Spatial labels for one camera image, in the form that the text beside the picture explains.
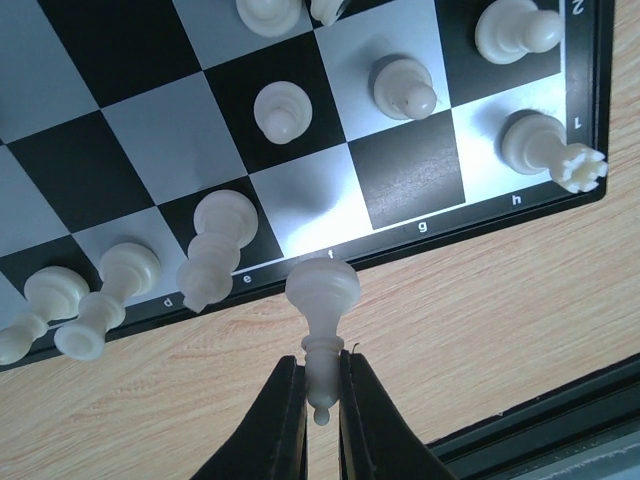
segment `chessboard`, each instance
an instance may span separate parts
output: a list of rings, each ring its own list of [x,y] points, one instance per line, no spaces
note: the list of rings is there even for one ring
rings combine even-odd
[[[282,292],[310,257],[367,268],[603,198],[604,179],[573,194],[501,161],[526,112],[607,153],[613,1],[535,3],[560,13],[562,42],[496,65],[474,42],[491,0],[353,0],[330,26],[307,2],[277,37],[249,30],[235,0],[0,0],[0,328],[28,308],[34,272],[64,266],[98,290],[101,256],[128,241],[162,275],[107,340],[193,318],[176,272],[196,205],[217,190],[251,200],[259,226],[231,294],[204,313]],[[372,69],[396,56],[432,76],[424,120],[389,118],[371,98]],[[286,145],[254,119],[277,81],[313,105]],[[2,368],[58,355],[66,321]]]

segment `wooden table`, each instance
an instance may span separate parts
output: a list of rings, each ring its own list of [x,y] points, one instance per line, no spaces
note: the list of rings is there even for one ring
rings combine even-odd
[[[640,352],[638,22],[618,0],[603,202],[362,273],[341,334],[425,442]],[[277,296],[2,373],[0,478],[187,479],[305,333]],[[337,445],[310,428],[310,479]]]

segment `chess piece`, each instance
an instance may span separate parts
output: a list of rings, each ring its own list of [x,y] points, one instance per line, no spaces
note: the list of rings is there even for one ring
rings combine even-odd
[[[562,123],[542,114],[529,115],[511,126],[502,141],[502,155],[522,175],[548,170],[553,181],[571,193],[594,190],[609,169],[603,153],[579,143],[567,145]]]
[[[51,320],[75,317],[78,303],[88,293],[87,282],[68,268],[46,267],[29,277],[24,285],[29,311],[0,331],[0,365],[23,358],[33,342],[47,333]]]
[[[403,58],[384,67],[373,85],[373,97],[382,113],[394,120],[423,120],[433,113],[437,97],[427,69]]]
[[[311,16],[325,27],[333,25],[344,13],[351,0],[311,0]]]
[[[253,114],[267,140],[284,145],[302,135],[311,124],[309,96],[291,82],[274,82],[256,97]]]
[[[263,37],[284,35],[298,22],[302,0],[236,0],[242,22]]]
[[[558,12],[540,10],[532,0],[496,0],[476,26],[476,45],[492,63],[514,63],[528,53],[548,52],[564,37]]]
[[[104,282],[100,291],[85,296],[78,306],[78,318],[60,327],[53,337],[58,350],[75,360],[99,358],[105,334],[124,321],[124,302],[149,292],[162,274],[153,252],[135,243],[107,250],[98,272]]]
[[[185,307],[200,313],[231,293],[231,274],[240,263],[240,249],[256,236],[258,213],[244,195],[220,190],[198,204],[193,223],[197,235],[189,244],[188,260],[178,270],[177,282]]]
[[[360,299],[360,281],[347,263],[313,258],[299,263],[287,277],[287,299],[309,324],[302,340],[307,400],[318,425],[329,423],[329,408],[339,397],[339,362],[344,341],[337,336],[340,318]]]

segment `black square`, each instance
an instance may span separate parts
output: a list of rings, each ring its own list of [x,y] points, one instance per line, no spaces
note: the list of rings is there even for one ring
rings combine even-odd
[[[510,65],[496,65],[478,52],[475,30],[493,0],[436,0],[442,53],[452,107],[485,98],[560,73],[560,46],[530,54]],[[545,10],[558,10],[557,0],[536,0]]]
[[[205,73],[249,173],[345,142],[313,32],[218,65]],[[313,106],[308,130],[286,145],[269,142],[253,116],[253,104],[260,90],[277,81],[289,81],[301,87]]]
[[[373,228],[465,202],[451,111],[349,143]]]
[[[353,15],[357,15],[362,12],[366,12],[367,10],[379,7],[380,5],[384,5],[385,3],[394,1],[397,0],[344,0],[338,10],[342,12],[340,18],[338,18],[338,21],[344,18],[352,17]],[[311,0],[305,0],[305,3],[307,4],[309,12],[311,12]],[[311,24],[313,25],[313,28],[322,27],[322,23],[315,20],[313,17],[311,17],[311,15],[309,15],[309,17],[311,18]]]
[[[101,107],[200,70],[171,0],[40,0]]]
[[[153,206],[101,112],[9,149],[72,233]]]
[[[31,275],[52,266],[67,267],[78,273],[91,291],[102,286],[98,271],[71,235],[0,257],[0,271],[20,293]]]
[[[278,240],[276,240],[273,234],[273,230],[269,225],[267,216],[264,213],[264,209],[249,177],[232,180],[231,182],[208,188],[207,190],[202,190],[192,195],[178,198],[177,200],[172,200],[158,207],[185,254],[187,253],[189,243],[193,237],[196,236],[196,230],[193,226],[193,213],[196,210],[196,206],[204,197],[218,190],[234,190],[243,194],[251,200],[258,211],[258,232],[251,243],[241,250],[240,265],[238,265],[237,270],[243,270],[282,258],[282,250],[280,250]]]

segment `light wood surface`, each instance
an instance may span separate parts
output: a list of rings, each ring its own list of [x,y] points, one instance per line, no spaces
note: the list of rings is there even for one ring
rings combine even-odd
[[[425,442],[640,352],[639,22],[619,0],[603,202],[361,274],[341,334]],[[278,296],[2,373],[0,478],[187,479],[305,333]],[[337,451],[312,426],[309,478]]]

